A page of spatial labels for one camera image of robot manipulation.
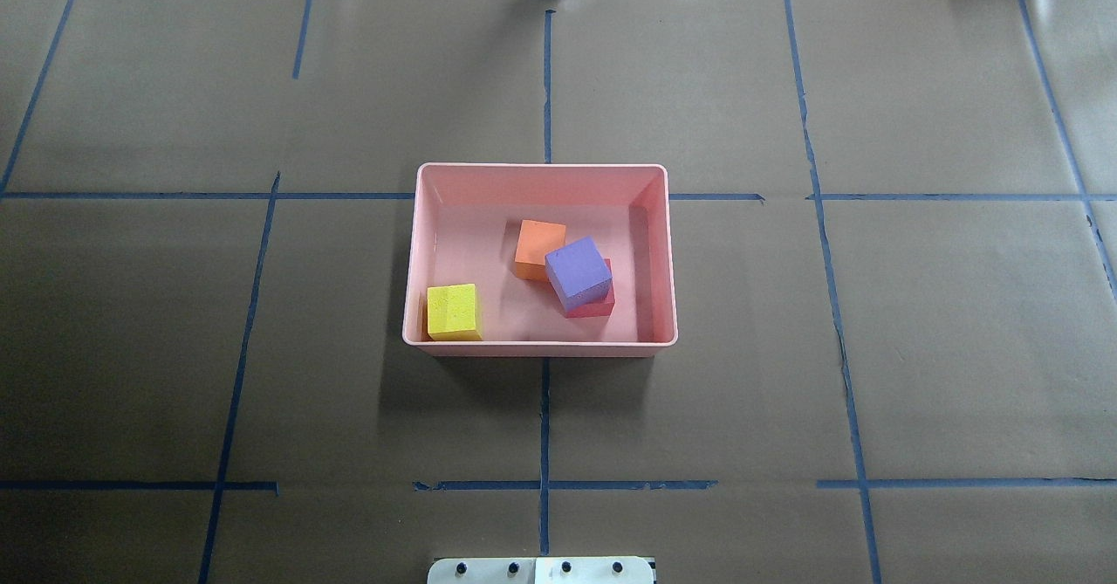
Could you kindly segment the red foam block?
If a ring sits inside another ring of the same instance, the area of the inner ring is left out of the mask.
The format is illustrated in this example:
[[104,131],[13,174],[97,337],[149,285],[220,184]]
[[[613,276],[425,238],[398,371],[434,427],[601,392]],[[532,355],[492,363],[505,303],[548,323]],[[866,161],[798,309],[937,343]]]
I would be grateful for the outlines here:
[[610,316],[615,289],[609,258],[596,262],[567,262],[555,266],[561,283],[561,303],[567,318]]

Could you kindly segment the pink plastic bin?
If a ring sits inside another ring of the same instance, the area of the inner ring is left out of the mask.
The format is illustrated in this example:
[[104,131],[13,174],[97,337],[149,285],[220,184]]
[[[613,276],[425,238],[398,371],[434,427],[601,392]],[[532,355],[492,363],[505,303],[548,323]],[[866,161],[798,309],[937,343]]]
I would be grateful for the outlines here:
[[666,167],[426,163],[401,336],[436,356],[650,357],[674,346]]

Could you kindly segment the purple foam block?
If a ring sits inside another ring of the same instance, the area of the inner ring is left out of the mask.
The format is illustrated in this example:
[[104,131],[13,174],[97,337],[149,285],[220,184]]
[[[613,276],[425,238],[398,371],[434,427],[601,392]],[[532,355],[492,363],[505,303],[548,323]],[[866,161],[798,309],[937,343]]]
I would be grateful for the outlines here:
[[564,313],[601,301],[612,288],[612,271],[591,237],[544,255],[544,270]]

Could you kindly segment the orange foam block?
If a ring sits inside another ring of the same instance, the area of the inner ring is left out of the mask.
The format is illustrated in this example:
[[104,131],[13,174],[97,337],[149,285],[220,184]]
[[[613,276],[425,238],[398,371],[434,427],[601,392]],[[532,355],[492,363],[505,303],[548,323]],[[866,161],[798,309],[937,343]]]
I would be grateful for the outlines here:
[[523,219],[513,258],[513,274],[519,280],[548,283],[546,255],[566,243],[567,227]]

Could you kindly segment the yellow foam block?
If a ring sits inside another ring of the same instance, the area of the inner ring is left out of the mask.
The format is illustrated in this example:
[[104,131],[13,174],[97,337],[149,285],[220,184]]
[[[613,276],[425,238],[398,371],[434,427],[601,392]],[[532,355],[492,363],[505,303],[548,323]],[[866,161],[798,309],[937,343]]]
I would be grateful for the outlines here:
[[483,341],[477,285],[430,286],[426,291],[427,333],[435,341]]

